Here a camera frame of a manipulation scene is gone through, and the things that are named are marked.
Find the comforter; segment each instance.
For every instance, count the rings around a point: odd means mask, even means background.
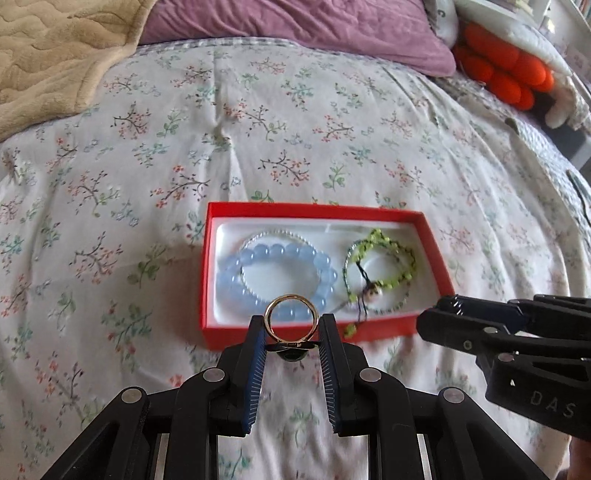
[[[280,40],[191,41],[140,48],[88,110],[6,140],[0,478],[40,478],[121,389],[215,364],[196,307],[210,200],[420,210],[458,293],[589,295],[568,162],[470,88]],[[473,357],[416,336],[362,346],[410,388],[462,388],[557,472],[567,436],[489,404]],[[269,356],[252,434],[220,439],[220,478],[367,478],[366,440],[332,435],[321,378],[317,354]]]

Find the bracelet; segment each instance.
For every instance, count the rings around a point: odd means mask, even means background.
[[[361,261],[365,258],[367,252],[375,247],[382,247],[391,252],[397,262],[400,262],[399,254],[401,252],[405,254],[410,259],[408,270],[403,271],[397,277],[391,278],[389,280],[370,280],[367,272],[361,266]],[[348,270],[350,262],[354,262],[357,265],[357,268],[365,280],[365,287],[360,294],[353,293],[351,286],[349,285]],[[345,262],[343,264],[343,283],[345,284],[345,290],[347,292],[348,304],[350,306],[357,307],[359,316],[356,323],[347,326],[345,329],[345,336],[349,337],[355,334],[357,330],[356,325],[361,322],[362,308],[365,312],[365,319],[367,319],[368,312],[374,313],[376,315],[384,315],[400,310],[405,305],[408,297],[410,296],[410,281],[413,278],[416,268],[417,260],[413,249],[410,247],[405,247],[397,241],[391,240],[377,228],[371,230],[367,238],[354,242],[349,247],[347,255],[345,256]],[[400,284],[404,281],[407,283],[407,291],[405,292],[404,297],[389,309],[376,309],[367,305],[367,303],[369,303],[376,296],[381,295],[383,291],[393,290],[400,286]]]
[[[264,236],[284,236],[299,243],[291,242],[285,247],[281,244],[273,244],[270,247],[265,244],[257,244],[253,248],[249,246]],[[247,314],[262,314],[266,305],[271,301],[263,299],[248,286],[244,276],[244,267],[252,265],[259,260],[281,261],[283,258],[297,259],[313,265],[318,275],[316,292],[310,301],[317,309],[326,306],[327,298],[333,293],[333,284],[337,279],[337,272],[330,267],[330,257],[316,249],[303,237],[286,230],[265,231],[246,240],[234,255],[226,257],[220,263],[222,271],[218,275],[217,284],[232,300],[238,300]],[[285,302],[275,310],[275,318],[282,321],[306,320],[311,311],[308,307],[295,300]]]

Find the braided cord bracelet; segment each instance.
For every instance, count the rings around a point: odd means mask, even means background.
[[[396,277],[386,280],[371,280],[365,269],[361,266],[361,261],[366,257],[367,253],[375,247],[385,248],[390,252],[397,262],[400,262],[400,254],[408,257],[408,269],[399,273]],[[354,262],[361,276],[365,280],[365,286],[360,294],[355,294],[349,284],[348,271],[350,262]],[[361,310],[365,312],[365,320],[367,319],[368,312],[375,313],[377,315],[384,315],[400,310],[408,297],[410,296],[410,281],[413,278],[413,274],[417,269],[417,260],[414,254],[414,250],[410,247],[401,245],[398,241],[392,240],[385,236],[380,229],[375,228],[371,230],[367,238],[363,240],[357,240],[354,242],[347,252],[345,262],[343,264],[343,283],[345,284],[345,290],[347,292],[347,300],[350,305],[357,304],[359,316],[356,323],[347,325],[345,329],[345,336],[351,337],[357,331],[357,325],[361,322]],[[386,290],[393,290],[400,286],[401,283],[407,283],[407,291],[404,297],[396,302],[389,309],[375,309],[369,307],[366,302],[371,301],[372,298],[382,294]]]

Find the beige blanket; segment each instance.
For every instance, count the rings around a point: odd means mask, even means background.
[[[0,0],[0,141],[86,109],[156,0]]]

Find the green bead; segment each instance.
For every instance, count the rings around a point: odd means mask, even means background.
[[[350,323],[345,327],[345,338],[351,338],[357,333],[357,327],[354,323]]]

